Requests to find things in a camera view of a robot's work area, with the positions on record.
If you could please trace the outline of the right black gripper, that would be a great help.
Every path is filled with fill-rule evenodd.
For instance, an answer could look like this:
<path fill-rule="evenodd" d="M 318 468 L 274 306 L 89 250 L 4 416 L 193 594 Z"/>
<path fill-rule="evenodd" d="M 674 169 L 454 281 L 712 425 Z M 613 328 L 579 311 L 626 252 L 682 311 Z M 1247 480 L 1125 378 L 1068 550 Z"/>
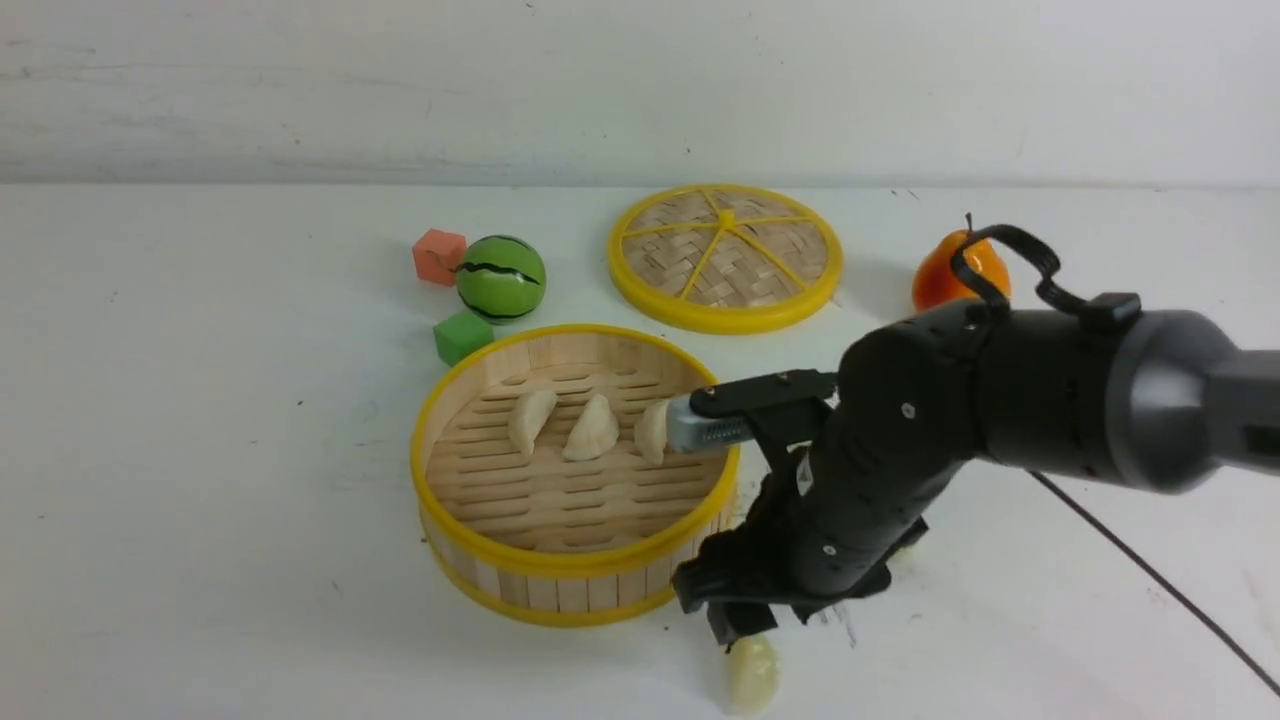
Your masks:
<path fill-rule="evenodd" d="M 716 643 L 776 629 L 773 607 L 800 620 L 886 589 L 887 561 L 923 532 L 923 514 L 964 462 L 972 437 L 883 395 L 831 405 L 818 437 L 760 448 L 768 471 L 746 516 L 708 536 L 673 573 L 686 614 L 704 611 Z"/>

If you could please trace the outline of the right grey black robot arm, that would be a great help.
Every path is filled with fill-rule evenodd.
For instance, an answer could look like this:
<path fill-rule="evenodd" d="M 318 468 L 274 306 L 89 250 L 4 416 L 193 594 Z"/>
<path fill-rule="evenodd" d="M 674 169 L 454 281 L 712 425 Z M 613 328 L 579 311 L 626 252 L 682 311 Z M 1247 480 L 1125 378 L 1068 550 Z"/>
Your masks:
<path fill-rule="evenodd" d="M 1181 495 L 1220 468 L 1276 475 L 1277 354 L 1207 316 L 1106 293 L 1080 311 L 955 301 L 865 334 L 836 372 L 792 369 L 669 406 L 678 454 L 753 442 L 745 519 L 673 571 L 731 646 L 884 591 L 888 561 L 969 462 Z"/>

